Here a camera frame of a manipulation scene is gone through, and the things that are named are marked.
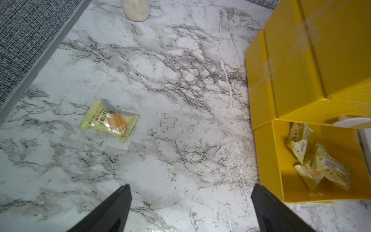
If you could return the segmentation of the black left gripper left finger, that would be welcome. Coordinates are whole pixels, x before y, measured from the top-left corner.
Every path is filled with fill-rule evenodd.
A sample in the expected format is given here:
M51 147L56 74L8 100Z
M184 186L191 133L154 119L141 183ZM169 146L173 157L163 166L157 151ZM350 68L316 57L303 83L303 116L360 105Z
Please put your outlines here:
M130 186L121 186L69 231L122 232L128 219L131 201Z

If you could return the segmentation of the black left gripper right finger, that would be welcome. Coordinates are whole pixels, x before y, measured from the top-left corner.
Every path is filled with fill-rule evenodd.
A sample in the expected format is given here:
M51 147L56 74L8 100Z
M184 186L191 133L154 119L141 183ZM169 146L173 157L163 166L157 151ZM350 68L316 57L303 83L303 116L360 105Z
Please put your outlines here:
M314 229L260 184L251 199L262 232L313 232Z

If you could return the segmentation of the yellow cookie packet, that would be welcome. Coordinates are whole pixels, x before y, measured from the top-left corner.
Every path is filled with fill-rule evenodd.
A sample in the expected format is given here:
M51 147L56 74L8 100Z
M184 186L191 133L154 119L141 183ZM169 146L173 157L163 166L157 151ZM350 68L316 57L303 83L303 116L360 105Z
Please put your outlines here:
M298 161L303 164L308 140L313 130L305 123L293 123L288 135L287 146Z
M79 129L83 131L95 129L118 138L124 143L129 138L139 118L138 114L110 113L101 100L95 100L79 124Z
M306 167L300 164L294 166L294 169L301 176L310 191L314 191L324 176L313 169L312 167Z
M350 190L351 170L331 157L321 144L315 145L303 164L344 191L348 192Z

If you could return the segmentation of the yellow plastic drawer cabinet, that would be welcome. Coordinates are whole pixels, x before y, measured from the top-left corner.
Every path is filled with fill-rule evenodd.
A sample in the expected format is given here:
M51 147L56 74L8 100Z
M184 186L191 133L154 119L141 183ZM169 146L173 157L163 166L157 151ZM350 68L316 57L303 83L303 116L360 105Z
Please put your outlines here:
M245 54L259 181L287 203L369 200L357 131L371 126L370 1L280 1ZM287 146L293 123L351 170L350 190L325 177L310 191Z

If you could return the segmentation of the glass jar black lid left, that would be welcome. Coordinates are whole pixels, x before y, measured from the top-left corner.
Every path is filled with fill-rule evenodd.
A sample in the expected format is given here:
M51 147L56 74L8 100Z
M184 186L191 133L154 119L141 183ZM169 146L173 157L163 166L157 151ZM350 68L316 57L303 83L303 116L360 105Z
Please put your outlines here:
M131 21L143 22L150 16L150 7L145 0L122 0L124 15Z

